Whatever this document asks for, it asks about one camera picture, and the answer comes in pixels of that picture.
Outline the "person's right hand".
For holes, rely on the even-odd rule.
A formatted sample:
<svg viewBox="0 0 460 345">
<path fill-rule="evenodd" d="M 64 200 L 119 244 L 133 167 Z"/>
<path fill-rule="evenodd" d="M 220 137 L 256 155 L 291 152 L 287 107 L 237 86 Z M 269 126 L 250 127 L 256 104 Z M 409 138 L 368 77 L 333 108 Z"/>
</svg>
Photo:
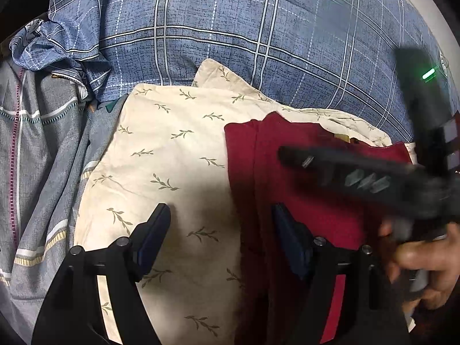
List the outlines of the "person's right hand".
<svg viewBox="0 0 460 345">
<path fill-rule="evenodd" d="M 459 279 L 459 225 L 449 223 L 447 236 L 439 241 L 419 241 L 396 245 L 392 240 L 391 221 L 383 221 L 379 229 L 380 247 L 391 282 L 403 269 L 424 269 L 430 282 L 421 298 L 402 304 L 405 314 L 411 314 L 422 302 L 428 309 L 443 306 Z"/>
</svg>

